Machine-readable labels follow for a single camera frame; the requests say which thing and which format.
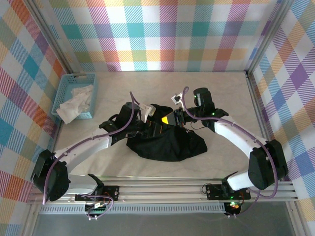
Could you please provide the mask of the controller board with orange part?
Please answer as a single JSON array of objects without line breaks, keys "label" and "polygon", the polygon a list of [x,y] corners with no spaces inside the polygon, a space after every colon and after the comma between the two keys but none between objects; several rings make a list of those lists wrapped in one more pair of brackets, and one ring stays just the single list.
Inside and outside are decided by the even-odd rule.
[{"label": "controller board with orange part", "polygon": [[225,215],[232,216],[240,214],[242,203],[240,202],[228,202],[224,203]]}]

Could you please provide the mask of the aluminium frame leg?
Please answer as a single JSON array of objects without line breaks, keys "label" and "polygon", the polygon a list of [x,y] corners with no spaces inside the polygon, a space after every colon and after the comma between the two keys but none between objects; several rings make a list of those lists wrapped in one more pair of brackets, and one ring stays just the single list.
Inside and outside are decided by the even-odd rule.
[{"label": "aluminium frame leg", "polygon": [[27,206],[27,211],[24,216],[23,228],[21,236],[32,236],[35,229],[37,217],[40,211],[40,204],[31,204]]},{"label": "aluminium frame leg", "polygon": [[286,202],[288,214],[296,236],[307,236],[302,224],[302,218],[295,202]]}]

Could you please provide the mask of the white cloth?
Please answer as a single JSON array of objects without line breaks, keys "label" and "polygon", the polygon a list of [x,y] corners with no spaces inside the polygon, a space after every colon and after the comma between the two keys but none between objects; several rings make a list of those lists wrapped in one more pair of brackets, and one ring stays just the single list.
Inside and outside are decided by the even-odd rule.
[{"label": "white cloth", "polygon": [[87,112],[90,108],[93,85],[81,88],[73,88],[72,98],[57,108],[57,114],[65,124],[69,124],[76,119],[82,112]]}]

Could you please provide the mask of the blue plastic basket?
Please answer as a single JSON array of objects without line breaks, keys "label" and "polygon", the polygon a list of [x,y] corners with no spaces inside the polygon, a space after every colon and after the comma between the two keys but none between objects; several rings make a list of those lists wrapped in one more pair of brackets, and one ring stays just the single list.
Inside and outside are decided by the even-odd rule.
[{"label": "blue plastic basket", "polygon": [[76,119],[91,119],[95,113],[95,104],[98,91],[98,78],[94,73],[86,74],[64,74],[62,75],[57,94],[51,110],[51,114],[62,120],[57,114],[57,108],[60,104],[72,98],[71,91],[74,88],[81,88],[88,85],[93,85],[93,93],[91,97],[90,108],[87,112],[82,112]]}]

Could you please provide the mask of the controller board with green terminal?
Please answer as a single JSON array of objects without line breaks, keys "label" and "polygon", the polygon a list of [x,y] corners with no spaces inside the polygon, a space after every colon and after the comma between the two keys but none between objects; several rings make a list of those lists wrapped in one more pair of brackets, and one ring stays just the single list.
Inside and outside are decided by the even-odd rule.
[{"label": "controller board with green terminal", "polygon": [[84,211],[85,211],[85,214],[89,218],[95,218],[95,217],[99,217],[101,214],[106,212],[108,208],[109,208],[109,205],[103,205],[97,208],[95,208],[94,205],[85,205]]}]

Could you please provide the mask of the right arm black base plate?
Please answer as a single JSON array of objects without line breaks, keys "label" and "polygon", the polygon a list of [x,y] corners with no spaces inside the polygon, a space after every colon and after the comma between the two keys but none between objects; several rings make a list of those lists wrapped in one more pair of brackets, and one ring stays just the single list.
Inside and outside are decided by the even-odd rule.
[{"label": "right arm black base plate", "polygon": [[249,200],[251,194],[247,188],[232,190],[225,184],[206,184],[207,200]]}]

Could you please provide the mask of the black printed t-shirt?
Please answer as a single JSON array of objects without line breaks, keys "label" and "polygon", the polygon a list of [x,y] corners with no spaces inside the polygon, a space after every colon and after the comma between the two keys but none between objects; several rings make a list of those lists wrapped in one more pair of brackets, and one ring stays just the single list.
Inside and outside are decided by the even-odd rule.
[{"label": "black printed t-shirt", "polygon": [[[167,106],[153,106],[156,111],[149,120],[157,124],[163,123],[161,119],[173,111]],[[194,131],[173,125],[159,136],[128,138],[126,145],[142,158],[163,162],[179,162],[208,151],[204,139]]]}]

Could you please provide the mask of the aluminium mounting rail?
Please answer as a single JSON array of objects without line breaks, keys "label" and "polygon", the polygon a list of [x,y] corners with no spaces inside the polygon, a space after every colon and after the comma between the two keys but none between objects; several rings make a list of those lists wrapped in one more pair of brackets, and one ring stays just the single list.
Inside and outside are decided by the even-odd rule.
[{"label": "aluminium mounting rail", "polygon": [[[89,176],[70,175],[69,189],[60,199],[48,204],[74,204],[75,194],[89,194],[96,188],[96,181]],[[120,204],[170,204],[206,202],[242,202],[242,195],[235,199],[207,200],[206,183],[221,184],[219,179],[210,178],[167,178],[167,177],[99,177],[105,186],[119,186]],[[33,188],[28,204],[42,204],[43,194]],[[297,201],[297,193],[291,181],[280,181],[275,196],[271,199],[259,197],[261,202]]]}]

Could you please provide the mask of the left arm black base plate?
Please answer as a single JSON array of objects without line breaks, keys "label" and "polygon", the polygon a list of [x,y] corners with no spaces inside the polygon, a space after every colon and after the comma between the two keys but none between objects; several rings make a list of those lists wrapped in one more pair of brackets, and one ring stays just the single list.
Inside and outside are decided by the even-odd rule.
[{"label": "left arm black base plate", "polygon": [[92,195],[94,197],[86,197],[86,196],[83,196],[83,194],[76,194],[75,201],[76,202],[105,201],[104,198],[101,198],[101,197],[96,198],[96,196],[109,196],[114,201],[117,201],[119,197],[119,186],[97,187],[89,195]]}]

